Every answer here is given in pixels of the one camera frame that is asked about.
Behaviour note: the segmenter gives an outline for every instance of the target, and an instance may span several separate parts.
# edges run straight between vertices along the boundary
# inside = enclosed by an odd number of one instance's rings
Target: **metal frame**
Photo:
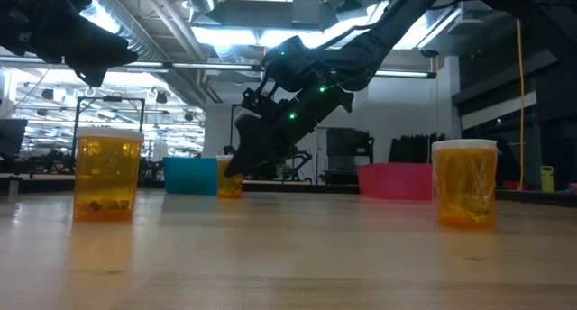
[[[115,103],[121,103],[123,101],[141,102],[141,120],[138,132],[142,133],[142,124],[144,123],[144,104],[146,103],[146,100],[144,98],[123,98],[119,96],[104,96],[104,97],[80,96],[77,98],[76,116],[74,117],[74,134],[72,136],[72,152],[71,152],[72,160],[76,160],[76,148],[77,148],[76,134],[78,130],[78,122],[80,120],[80,114],[84,112],[84,109],[82,109],[82,102],[84,100],[91,100],[93,103],[97,100],[101,100],[103,102],[115,102]]]

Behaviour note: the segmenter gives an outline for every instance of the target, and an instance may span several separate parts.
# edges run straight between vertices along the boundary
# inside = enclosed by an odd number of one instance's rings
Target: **desk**
[[[71,222],[72,195],[0,200],[2,309],[577,307],[577,209],[499,202],[496,233],[432,206],[139,192],[133,224]]]

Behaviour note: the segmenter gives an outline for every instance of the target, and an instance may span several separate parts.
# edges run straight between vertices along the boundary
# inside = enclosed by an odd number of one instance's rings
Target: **yellow cable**
[[[525,180],[525,72],[523,71],[523,40],[521,36],[521,21],[517,20],[517,46],[519,55],[519,79],[521,80],[521,179],[519,181],[518,190],[523,189],[523,182]]]
[[[436,96],[436,139],[439,140],[439,68],[441,67],[441,61],[439,61],[439,56],[435,57],[435,96]]]

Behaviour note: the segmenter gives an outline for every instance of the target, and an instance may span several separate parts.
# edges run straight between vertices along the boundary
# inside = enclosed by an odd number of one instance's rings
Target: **cup lid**
[[[130,141],[144,142],[144,134],[136,131],[124,130],[124,129],[113,129],[113,128],[103,128],[103,127],[79,127],[76,132],[76,136],[82,137],[104,137],[104,138],[116,138],[116,139],[126,139]]]
[[[497,149],[497,142],[482,139],[445,140],[433,143],[433,150],[441,149]]]

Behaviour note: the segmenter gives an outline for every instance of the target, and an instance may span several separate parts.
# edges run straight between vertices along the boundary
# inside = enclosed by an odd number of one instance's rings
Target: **robot workstation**
[[[0,27],[2,309],[577,308],[577,0]]]

